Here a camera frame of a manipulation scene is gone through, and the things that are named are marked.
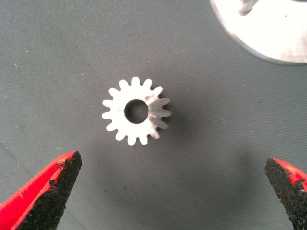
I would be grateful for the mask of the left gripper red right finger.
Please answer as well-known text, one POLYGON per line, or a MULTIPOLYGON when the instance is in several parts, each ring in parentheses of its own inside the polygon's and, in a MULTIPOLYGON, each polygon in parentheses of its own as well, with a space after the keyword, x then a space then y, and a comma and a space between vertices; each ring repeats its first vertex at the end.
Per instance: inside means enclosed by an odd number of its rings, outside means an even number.
POLYGON ((268 158, 265 175, 295 230, 307 228, 307 174, 292 164, 268 158))

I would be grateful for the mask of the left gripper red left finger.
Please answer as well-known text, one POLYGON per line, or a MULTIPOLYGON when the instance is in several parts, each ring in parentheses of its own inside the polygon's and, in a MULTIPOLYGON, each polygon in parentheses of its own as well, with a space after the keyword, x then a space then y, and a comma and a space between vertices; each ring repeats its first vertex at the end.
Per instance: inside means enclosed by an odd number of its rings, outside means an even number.
POLYGON ((82 167, 81 155, 60 155, 0 205, 2 230, 55 230, 82 167))

